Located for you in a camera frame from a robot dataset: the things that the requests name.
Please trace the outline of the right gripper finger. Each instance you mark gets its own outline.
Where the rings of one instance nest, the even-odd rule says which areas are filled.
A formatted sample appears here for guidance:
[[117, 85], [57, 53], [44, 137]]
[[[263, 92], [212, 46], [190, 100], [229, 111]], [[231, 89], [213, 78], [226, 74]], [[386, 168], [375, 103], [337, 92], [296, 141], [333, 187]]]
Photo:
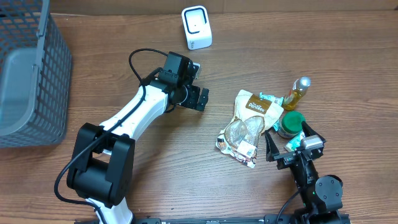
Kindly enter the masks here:
[[323, 140], [324, 144], [326, 143], [326, 139], [314, 131], [305, 121], [302, 121], [302, 131], [305, 133], [305, 137], [318, 135]]
[[266, 161], [275, 161], [275, 157], [280, 154], [279, 150], [268, 131], [265, 132], [264, 137], [266, 140]]

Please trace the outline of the teal tissue pack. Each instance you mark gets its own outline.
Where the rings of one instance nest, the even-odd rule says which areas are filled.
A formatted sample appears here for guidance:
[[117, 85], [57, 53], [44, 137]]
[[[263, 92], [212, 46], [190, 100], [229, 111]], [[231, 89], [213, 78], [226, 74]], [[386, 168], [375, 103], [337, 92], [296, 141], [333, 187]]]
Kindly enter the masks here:
[[299, 132], [296, 136], [294, 136], [285, 146], [288, 152], [295, 151], [297, 147], [300, 146], [301, 140], [305, 137], [305, 133], [303, 131]]
[[[283, 97], [276, 97], [274, 95], [265, 95], [262, 92], [260, 92], [259, 94], [259, 98], [264, 99], [264, 100], [269, 100], [269, 101], [273, 101], [274, 103], [276, 103], [279, 106], [282, 106], [283, 104]], [[273, 125], [274, 131], [277, 132], [279, 130], [279, 121], [276, 121]]]

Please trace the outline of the green lid white jar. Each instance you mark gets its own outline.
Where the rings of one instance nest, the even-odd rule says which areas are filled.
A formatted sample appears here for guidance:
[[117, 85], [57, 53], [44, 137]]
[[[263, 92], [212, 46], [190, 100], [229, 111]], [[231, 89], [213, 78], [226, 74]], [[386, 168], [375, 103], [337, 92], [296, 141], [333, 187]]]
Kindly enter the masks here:
[[278, 122], [277, 133], [286, 139], [291, 139], [302, 131], [302, 122], [305, 117], [297, 111], [290, 111], [284, 115]]

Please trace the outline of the snack packet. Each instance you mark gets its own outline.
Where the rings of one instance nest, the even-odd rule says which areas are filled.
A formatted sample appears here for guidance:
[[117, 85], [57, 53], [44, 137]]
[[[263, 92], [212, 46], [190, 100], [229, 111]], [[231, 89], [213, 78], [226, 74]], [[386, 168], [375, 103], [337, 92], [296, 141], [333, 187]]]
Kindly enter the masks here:
[[215, 146], [244, 165], [256, 165], [257, 146], [261, 135], [272, 128], [284, 109], [273, 101], [240, 90], [234, 101], [233, 117], [220, 131]]

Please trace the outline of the yellow liquid bottle silver cap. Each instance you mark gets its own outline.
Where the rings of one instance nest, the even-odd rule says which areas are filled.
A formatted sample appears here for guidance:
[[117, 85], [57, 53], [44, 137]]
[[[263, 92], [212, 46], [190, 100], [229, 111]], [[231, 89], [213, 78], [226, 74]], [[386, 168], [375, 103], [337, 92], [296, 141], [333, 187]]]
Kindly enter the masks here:
[[283, 109], [288, 111], [294, 110], [298, 102], [305, 96], [310, 85], [311, 79], [309, 77], [301, 77], [297, 79], [290, 91], [284, 96], [282, 103]]

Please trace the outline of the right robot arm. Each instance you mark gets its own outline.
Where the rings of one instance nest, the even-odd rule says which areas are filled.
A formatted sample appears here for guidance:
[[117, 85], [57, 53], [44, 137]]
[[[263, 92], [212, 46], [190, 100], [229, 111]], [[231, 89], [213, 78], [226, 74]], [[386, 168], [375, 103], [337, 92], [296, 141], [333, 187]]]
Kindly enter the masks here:
[[[266, 160], [277, 162], [279, 170], [289, 168], [297, 186], [297, 192], [284, 203], [275, 218], [266, 215], [266, 223], [299, 224], [345, 224], [350, 223], [348, 215], [341, 214], [343, 207], [343, 182], [336, 175], [320, 177], [314, 166], [314, 160], [323, 155], [326, 139], [315, 132], [306, 122], [302, 122], [305, 137], [294, 151], [281, 154], [271, 135], [266, 131]], [[303, 208], [291, 215], [283, 215], [288, 204], [300, 196]]]

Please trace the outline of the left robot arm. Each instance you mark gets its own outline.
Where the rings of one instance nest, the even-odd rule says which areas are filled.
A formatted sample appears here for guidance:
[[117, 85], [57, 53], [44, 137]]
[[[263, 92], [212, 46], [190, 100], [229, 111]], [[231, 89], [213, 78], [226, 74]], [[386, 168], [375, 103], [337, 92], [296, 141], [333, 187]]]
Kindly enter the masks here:
[[58, 175], [54, 192], [64, 201], [58, 185], [63, 176], [81, 200], [96, 213], [95, 223], [133, 223], [126, 194], [132, 180], [136, 141], [157, 117], [176, 106], [203, 111], [209, 91], [193, 85], [199, 63], [169, 52], [163, 67], [139, 78], [135, 97], [117, 114], [99, 125], [85, 123], [79, 130], [71, 161]]

